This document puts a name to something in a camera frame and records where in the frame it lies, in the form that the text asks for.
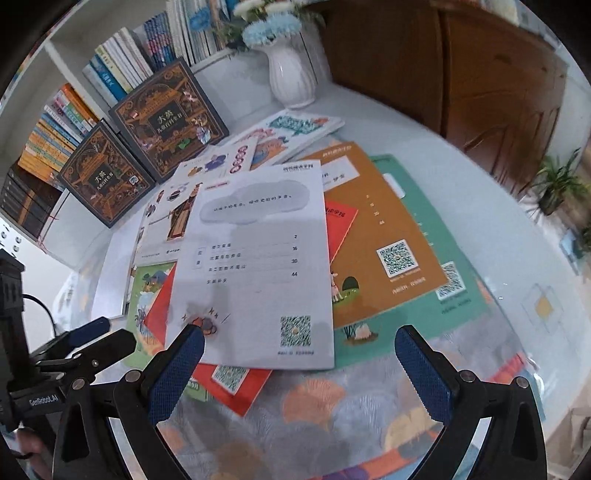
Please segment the black cable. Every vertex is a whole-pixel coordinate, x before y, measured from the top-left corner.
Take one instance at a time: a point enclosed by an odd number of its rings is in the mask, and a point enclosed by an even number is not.
[[[47,314],[49,315],[49,319],[51,321],[51,328],[53,328],[53,337],[57,337],[57,328],[56,328],[56,323],[53,320],[53,316],[51,315],[51,312],[49,311],[49,309],[45,306],[45,304],[39,300],[37,297],[34,297],[33,295],[28,295],[26,293],[22,294],[22,298],[27,299],[27,300],[32,300],[35,303],[37,303],[38,305],[40,305],[41,307],[43,307],[43,310],[45,310],[47,312]]]

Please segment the metal screw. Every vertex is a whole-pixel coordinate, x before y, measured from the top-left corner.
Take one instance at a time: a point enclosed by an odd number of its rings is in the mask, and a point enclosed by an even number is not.
[[[139,380],[141,375],[142,375],[142,372],[140,372],[139,370],[130,370],[129,372],[127,372],[125,374],[125,381],[129,382],[129,383],[136,382]]]
[[[530,386],[530,383],[527,381],[527,379],[523,377],[517,377],[516,382],[521,388],[527,388]]]
[[[84,379],[83,378],[76,378],[73,382],[72,382],[72,388],[74,390],[80,390],[82,387],[84,387]]]
[[[460,378],[464,382],[472,383],[474,382],[474,380],[476,380],[476,375],[474,374],[474,372],[470,372],[469,370],[462,370],[460,372]]]

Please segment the wooden cabinet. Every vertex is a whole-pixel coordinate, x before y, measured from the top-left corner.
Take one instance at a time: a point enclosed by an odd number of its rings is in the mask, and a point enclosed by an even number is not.
[[[535,176],[566,65],[531,33],[456,1],[331,0],[333,80],[444,136],[514,196]]]

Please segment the orange book cover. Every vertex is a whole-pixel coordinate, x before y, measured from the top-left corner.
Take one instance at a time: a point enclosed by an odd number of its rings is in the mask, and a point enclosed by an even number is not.
[[[64,95],[67,96],[68,100],[72,102],[72,105],[74,105],[76,110],[78,110],[78,113],[81,114],[88,123],[90,123],[90,126],[95,126],[99,119],[86,106],[86,104],[74,90],[74,87],[72,87],[72,85],[69,83],[66,83],[61,88],[61,91],[64,92]]]
[[[309,155],[320,160],[324,198],[358,209],[331,263],[335,328],[372,317],[447,283],[420,228],[354,142]]]

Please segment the ornate book cover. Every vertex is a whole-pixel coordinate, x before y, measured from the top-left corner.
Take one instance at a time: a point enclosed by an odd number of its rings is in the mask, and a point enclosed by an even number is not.
[[[152,178],[102,121],[63,166],[59,179],[108,227],[154,187]]]
[[[179,163],[228,136],[183,59],[138,86],[111,110],[111,117],[157,182]]]

